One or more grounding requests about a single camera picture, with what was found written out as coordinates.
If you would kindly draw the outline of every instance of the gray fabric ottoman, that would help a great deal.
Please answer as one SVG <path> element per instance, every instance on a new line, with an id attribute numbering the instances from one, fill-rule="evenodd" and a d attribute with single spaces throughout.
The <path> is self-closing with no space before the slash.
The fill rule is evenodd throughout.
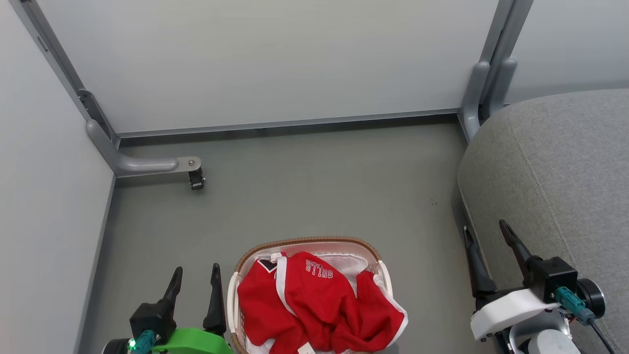
<path id="1" fill-rule="evenodd" d="M 597 322 L 629 352 L 629 89 L 504 108 L 467 148 L 459 188 L 499 288 L 522 281 L 498 228 L 505 219 L 533 254 L 560 256 L 603 289 Z M 585 352 L 607 352 L 591 328 L 571 329 Z"/>

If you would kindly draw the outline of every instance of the white partition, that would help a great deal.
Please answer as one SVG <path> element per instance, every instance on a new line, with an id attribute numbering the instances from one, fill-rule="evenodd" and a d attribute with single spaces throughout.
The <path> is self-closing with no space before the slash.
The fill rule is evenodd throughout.
<path id="1" fill-rule="evenodd" d="M 7 0 L 0 48 L 1 351 L 72 354 L 113 173 Z"/>
<path id="2" fill-rule="evenodd" d="M 512 56 L 506 103 L 629 87 L 629 1 L 535 0 Z"/>
<path id="3" fill-rule="evenodd" d="M 498 0 L 39 0 L 118 133 L 455 111 Z"/>

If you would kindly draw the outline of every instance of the red garment with white trim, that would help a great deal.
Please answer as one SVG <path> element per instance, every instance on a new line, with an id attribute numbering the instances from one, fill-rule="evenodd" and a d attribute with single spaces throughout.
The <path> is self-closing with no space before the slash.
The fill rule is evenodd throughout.
<path id="1" fill-rule="evenodd" d="M 254 268 L 265 268 L 256 264 L 259 267 L 254 265 Z M 303 336 L 299 343 L 289 346 L 284 343 L 288 336 L 278 333 L 288 328 L 295 331 L 291 326 L 305 331 L 309 345 L 315 350 L 334 350 L 340 354 L 346 350 L 383 350 L 395 342 L 408 323 L 406 311 L 386 292 L 383 279 L 370 271 L 357 276 L 357 296 L 345 276 L 306 252 L 278 257 L 273 272 L 276 273 L 274 294 L 269 294 L 272 291 L 268 272 L 265 275 L 250 271 L 238 288 L 247 336 L 255 345 L 275 338 L 272 354 L 295 354 L 295 347 L 304 348 Z M 257 305 L 261 296 L 271 298 L 270 302 Z"/>

